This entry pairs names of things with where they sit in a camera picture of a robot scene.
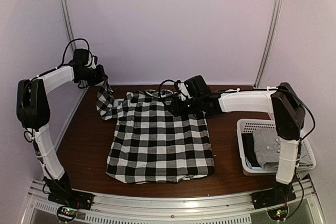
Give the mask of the black white plaid shirt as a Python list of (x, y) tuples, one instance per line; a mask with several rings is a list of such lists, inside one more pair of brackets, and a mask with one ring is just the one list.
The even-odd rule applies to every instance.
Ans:
[(178, 183), (214, 174), (215, 162), (202, 115), (174, 116), (171, 90), (127, 92), (116, 99), (108, 82), (97, 94), (102, 120), (116, 120), (106, 174), (125, 184)]

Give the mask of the white plastic laundry basket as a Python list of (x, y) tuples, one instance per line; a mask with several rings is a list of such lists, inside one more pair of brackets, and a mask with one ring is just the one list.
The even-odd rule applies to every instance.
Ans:
[(241, 159), (241, 165), (243, 173), (246, 176), (257, 176), (257, 175), (271, 175), (275, 174), (277, 170), (263, 170), (258, 167), (251, 167), (248, 160), (245, 157), (243, 143), (242, 143), (242, 134), (243, 133), (253, 133), (256, 129), (276, 129), (274, 120), (260, 120), (260, 119), (240, 119), (237, 121), (237, 139), (239, 154)]

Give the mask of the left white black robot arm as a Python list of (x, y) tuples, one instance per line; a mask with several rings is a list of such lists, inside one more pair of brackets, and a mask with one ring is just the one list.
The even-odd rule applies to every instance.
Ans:
[(68, 63), (23, 79), (17, 86), (16, 116), (25, 130), (24, 137), (33, 144), (46, 184), (64, 205), (71, 205), (76, 197), (50, 137), (48, 94), (70, 82), (85, 81), (88, 86), (104, 82), (107, 75), (97, 62), (89, 49), (76, 49)]

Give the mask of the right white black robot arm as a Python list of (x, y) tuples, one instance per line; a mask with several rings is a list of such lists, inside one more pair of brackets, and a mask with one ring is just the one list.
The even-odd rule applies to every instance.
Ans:
[(272, 203), (279, 204), (289, 196), (290, 187), (299, 165), (306, 110), (291, 85), (283, 82), (277, 87), (253, 90), (231, 89), (213, 92), (202, 76), (174, 83), (169, 109), (174, 116), (185, 114), (213, 115), (229, 112), (262, 112), (274, 116), (280, 140), (276, 185), (269, 192)]

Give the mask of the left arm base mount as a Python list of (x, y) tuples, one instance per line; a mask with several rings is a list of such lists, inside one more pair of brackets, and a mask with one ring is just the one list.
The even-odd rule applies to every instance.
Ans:
[(51, 189), (48, 200), (75, 209), (90, 210), (93, 194), (77, 190)]

